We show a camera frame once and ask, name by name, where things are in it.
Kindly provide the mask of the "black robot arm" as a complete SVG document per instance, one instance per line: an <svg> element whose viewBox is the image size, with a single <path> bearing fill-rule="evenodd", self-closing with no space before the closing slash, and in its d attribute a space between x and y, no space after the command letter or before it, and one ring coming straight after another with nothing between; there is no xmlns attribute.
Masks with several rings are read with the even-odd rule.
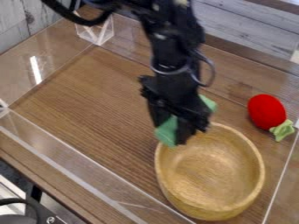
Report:
<svg viewBox="0 0 299 224"><path fill-rule="evenodd" d="M153 49L154 75L139 77L141 94L159 141L170 147L187 144L210 126L213 109L198 90L214 79L202 78L202 64L213 61L201 52L205 29L193 11L193 0L83 0L106 10L127 7L138 17Z"/></svg>

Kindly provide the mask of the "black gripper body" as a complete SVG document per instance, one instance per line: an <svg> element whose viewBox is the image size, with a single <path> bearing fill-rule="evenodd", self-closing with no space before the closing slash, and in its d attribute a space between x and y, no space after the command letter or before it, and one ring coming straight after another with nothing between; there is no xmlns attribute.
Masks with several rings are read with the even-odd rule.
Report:
<svg viewBox="0 0 299 224"><path fill-rule="evenodd" d="M141 94L150 101L165 100L171 116L197 122L197 130L206 131L210 125L211 110L198 94L198 84L185 75L139 77Z"/></svg>

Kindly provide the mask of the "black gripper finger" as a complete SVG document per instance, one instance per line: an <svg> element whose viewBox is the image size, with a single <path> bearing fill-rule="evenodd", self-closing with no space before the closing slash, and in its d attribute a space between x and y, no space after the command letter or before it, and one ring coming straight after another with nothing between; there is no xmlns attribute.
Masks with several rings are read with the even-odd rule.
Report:
<svg viewBox="0 0 299 224"><path fill-rule="evenodd" d="M154 126L159 127L171 117L167 102L165 100L150 101L147 105Z"/></svg>
<svg viewBox="0 0 299 224"><path fill-rule="evenodd" d="M183 117L178 118L178 127L175 131L175 143L183 145L197 133L197 122Z"/></svg>

